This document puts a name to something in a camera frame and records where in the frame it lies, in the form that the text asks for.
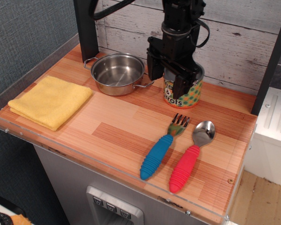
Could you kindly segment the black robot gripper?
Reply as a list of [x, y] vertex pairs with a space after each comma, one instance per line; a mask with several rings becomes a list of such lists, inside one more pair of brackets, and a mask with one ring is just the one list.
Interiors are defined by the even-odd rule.
[[163, 34], [162, 39], [149, 37], [147, 49], [147, 66], [150, 80], [163, 76], [166, 68], [175, 76], [173, 98], [179, 99], [187, 94], [196, 80], [199, 67], [192, 57], [197, 48], [198, 34], [183, 37]]

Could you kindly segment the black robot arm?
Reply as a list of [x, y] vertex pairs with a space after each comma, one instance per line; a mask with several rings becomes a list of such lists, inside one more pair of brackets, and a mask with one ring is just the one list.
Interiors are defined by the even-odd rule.
[[147, 49], [148, 76], [154, 81], [168, 70], [174, 75], [173, 98], [187, 94], [201, 73], [193, 59], [198, 44], [200, 27], [209, 27], [199, 18], [204, 15], [205, 2], [202, 0], [164, 0], [163, 37], [149, 37]]

